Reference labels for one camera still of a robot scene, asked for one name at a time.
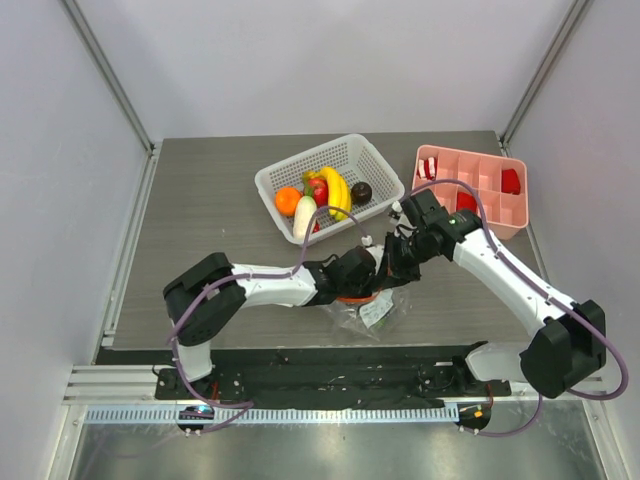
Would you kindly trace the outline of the clear zip bag orange seal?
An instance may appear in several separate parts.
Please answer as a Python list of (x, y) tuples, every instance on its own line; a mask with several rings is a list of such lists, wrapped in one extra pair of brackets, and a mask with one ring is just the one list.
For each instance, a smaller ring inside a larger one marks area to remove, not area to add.
[(406, 318), (411, 305), (408, 289), (397, 287), (369, 299), (336, 300), (321, 309), (336, 328), (379, 341)]

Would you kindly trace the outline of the dark brown fake fruit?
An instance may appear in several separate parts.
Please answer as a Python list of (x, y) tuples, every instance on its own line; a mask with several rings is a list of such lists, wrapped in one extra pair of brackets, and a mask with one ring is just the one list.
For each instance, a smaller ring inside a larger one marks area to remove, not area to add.
[(366, 205), (373, 197), (372, 187), (367, 182), (357, 182), (351, 188), (351, 201), (353, 205)]

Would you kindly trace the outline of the yellow fake banana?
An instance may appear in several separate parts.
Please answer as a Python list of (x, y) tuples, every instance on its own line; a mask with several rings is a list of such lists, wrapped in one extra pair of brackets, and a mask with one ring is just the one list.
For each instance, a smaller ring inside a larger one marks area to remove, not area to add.
[(344, 178), (336, 169), (330, 166), (323, 167), (319, 172), (307, 171), (303, 174), (304, 194), (309, 195), (307, 182), (311, 178), (323, 178), (326, 180), (329, 188), (329, 200), (326, 206), (329, 206), (329, 215), (336, 221), (340, 222), (347, 219), (346, 211), (350, 210), (348, 199), (348, 188)]

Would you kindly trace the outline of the white fake radish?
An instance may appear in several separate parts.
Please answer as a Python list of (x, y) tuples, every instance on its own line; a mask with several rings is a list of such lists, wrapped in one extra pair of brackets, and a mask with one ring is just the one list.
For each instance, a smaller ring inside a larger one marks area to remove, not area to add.
[(312, 219), (314, 213), (317, 210), (317, 205), (314, 199), (310, 196), (303, 196), (296, 205), (293, 223), (293, 237), (296, 240), (303, 240), (305, 238), (309, 224), (315, 224)]

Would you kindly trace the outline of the red fake apple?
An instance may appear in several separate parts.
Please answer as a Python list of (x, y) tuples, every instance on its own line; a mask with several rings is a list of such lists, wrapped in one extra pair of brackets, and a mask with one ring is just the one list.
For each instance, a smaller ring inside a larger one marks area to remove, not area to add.
[(313, 198), (317, 207), (323, 207), (328, 204), (329, 188), (325, 179), (311, 178), (307, 182), (309, 195)]

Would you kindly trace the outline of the orange fake fruit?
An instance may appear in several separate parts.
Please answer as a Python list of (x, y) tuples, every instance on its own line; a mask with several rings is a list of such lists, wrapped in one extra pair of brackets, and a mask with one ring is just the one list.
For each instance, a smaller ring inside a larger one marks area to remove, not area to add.
[(276, 192), (274, 203), (278, 212), (286, 217), (293, 217), (303, 194), (292, 186), (286, 186)]

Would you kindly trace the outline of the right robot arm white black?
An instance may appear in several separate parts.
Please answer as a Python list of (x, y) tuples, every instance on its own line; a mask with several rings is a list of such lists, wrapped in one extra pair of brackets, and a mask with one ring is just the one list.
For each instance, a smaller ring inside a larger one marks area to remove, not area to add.
[(469, 209), (449, 213), (430, 190), (396, 201), (398, 232), (385, 243), (389, 279), (413, 282), (420, 266), (444, 257), (481, 281), (515, 315), (530, 337), (525, 347), (483, 343), (451, 371), (457, 391), (472, 395), (488, 381), (526, 382), (554, 399), (606, 364), (603, 310), (579, 304), (542, 280)]

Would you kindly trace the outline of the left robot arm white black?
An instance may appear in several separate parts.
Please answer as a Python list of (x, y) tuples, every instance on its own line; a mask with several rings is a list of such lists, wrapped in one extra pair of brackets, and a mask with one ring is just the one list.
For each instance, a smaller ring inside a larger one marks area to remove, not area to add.
[(182, 369), (178, 386), (193, 399), (211, 391), (211, 340), (242, 309), (366, 300), (389, 287), (380, 245), (357, 246), (341, 256), (306, 260), (290, 268), (233, 264), (225, 254), (213, 253), (163, 290), (173, 322), (170, 341)]

